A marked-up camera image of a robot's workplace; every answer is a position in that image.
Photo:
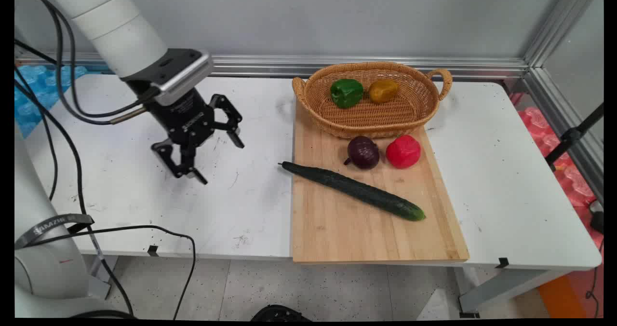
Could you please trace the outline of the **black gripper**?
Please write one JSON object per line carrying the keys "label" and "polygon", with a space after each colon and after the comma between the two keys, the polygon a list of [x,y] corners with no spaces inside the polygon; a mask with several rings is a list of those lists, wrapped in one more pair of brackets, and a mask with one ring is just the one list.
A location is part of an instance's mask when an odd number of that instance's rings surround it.
{"label": "black gripper", "polygon": [[[198,90],[193,88],[169,106],[151,100],[145,107],[168,135],[166,140],[152,144],[151,150],[175,178],[195,178],[203,185],[208,184],[195,167],[195,157],[197,148],[214,130],[225,131],[234,146],[240,149],[245,147],[240,139],[242,116],[224,95],[213,95],[208,106]],[[227,117],[225,123],[214,119],[216,109],[222,110]],[[172,158],[175,145],[179,146],[180,163],[175,163]]]}

